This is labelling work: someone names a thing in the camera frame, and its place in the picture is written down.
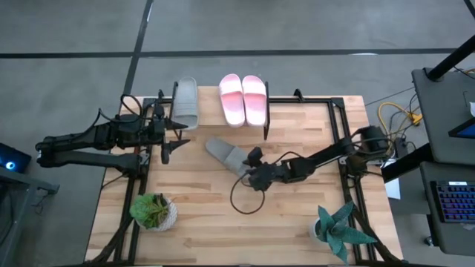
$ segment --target gray floor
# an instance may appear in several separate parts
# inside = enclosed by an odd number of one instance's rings
[[[0,53],[132,51],[146,0],[0,0]],[[451,48],[474,34],[462,0],[156,0],[143,44],[153,50]],[[300,88],[307,95],[362,95],[370,122],[381,102],[407,106],[414,68],[434,66],[445,54],[385,56],[261,56],[141,59],[132,93],[171,92],[173,81],[193,76],[217,85],[227,73],[259,75],[272,95]],[[97,108],[119,107],[130,59],[0,59],[0,142],[35,155],[47,135],[79,132]],[[471,56],[459,67],[475,66]],[[395,112],[383,110],[388,120]],[[398,118],[394,125],[399,125]],[[424,125],[408,139],[427,142]],[[80,263],[96,209],[102,168],[44,169],[29,173],[61,185],[31,212],[16,255],[18,266]],[[404,258],[413,263],[470,266],[471,257],[445,255],[422,244],[424,215],[391,205]]]

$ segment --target succulent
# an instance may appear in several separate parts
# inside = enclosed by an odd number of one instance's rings
[[[131,216],[146,229],[158,227],[168,215],[168,203],[162,194],[137,196],[130,209]]]
[[[341,207],[334,215],[321,206],[318,207],[320,221],[315,224],[315,233],[320,241],[328,243],[332,253],[348,265],[347,248],[344,243],[367,244],[376,240],[369,235],[347,226],[348,217],[353,210],[353,201]]]

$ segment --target butcher block tabletop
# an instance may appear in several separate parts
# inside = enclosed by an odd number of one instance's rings
[[[342,98],[351,132],[368,126],[362,96]],[[261,147],[263,161],[272,162],[287,151],[309,156],[333,144],[327,105],[272,103],[269,136],[264,141],[263,128],[227,126],[217,87],[199,87],[198,102],[199,127],[183,132],[183,138],[191,141],[170,155],[169,164],[161,163],[160,147],[153,147],[146,192],[165,194],[176,204],[178,217],[173,228],[168,231],[159,233],[140,230],[135,264],[343,264],[332,255],[328,244],[315,242],[309,237],[309,226],[318,218],[319,205],[332,214],[344,204],[336,162],[318,168],[303,182],[274,182],[266,191],[262,209],[252,215],[243,215],[236,212],[229,202],[231,188],[238,177],[227,171],[205,149],[208,139],[218,137],[246,152],[256,146]],[[340,136],[343,136],[337,108],[335,112]],[[127,110],[122,107],[121,113],[127,113]],[[169,131],[167,137],[173,139],[173,131]],[[126,152],[131,153],[131,150],[115,148],[111,153]],[[376,167],[369,168],[379,172]],[[119,171],[107,169],[103,182],[119,175]],[[390,251],[402,258],[382,178],[365,176],[361,186],[371,227]],[[126,187],[127,179],[122,178],[102,190],[86,260],[98,255],[119,227]],[[239,184],[233,198],[239,209],[251,211],[260,205],[262,193]],[[124,259],[128,254],[131,229],[125,235],[122,250]],[[348,245],[347,248],[349,263],[354,263],[353,247]],[[361,250],[365,258],[366,248],[361,246]]]

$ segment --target keyboard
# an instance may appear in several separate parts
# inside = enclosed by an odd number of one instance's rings
[[[475,223],[475,183],[433,182],[441,221]]]

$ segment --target slide sandal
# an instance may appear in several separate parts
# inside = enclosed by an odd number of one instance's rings
[[[226,75],[220,82],[220,98],[224,117],[231,127],[240,127],[244,124],[243,88],[239,76]]]
[[[183,125],[188,125],[183,129],[194,130],[198,128],[198,86],[191,77],[182,78],[178,82],[173,102],[171,120]]]
[[[267,117],[266,86],[256,76],[249,75],[243,79],[244,105],[249,126],[264,126]]]
[[[248,165],[243,164],[243,161],[247,159],[247,153],[237,146],[213,137],[206,142],[205,147],[208,153],[239,177],[243,176],[250,169]]]

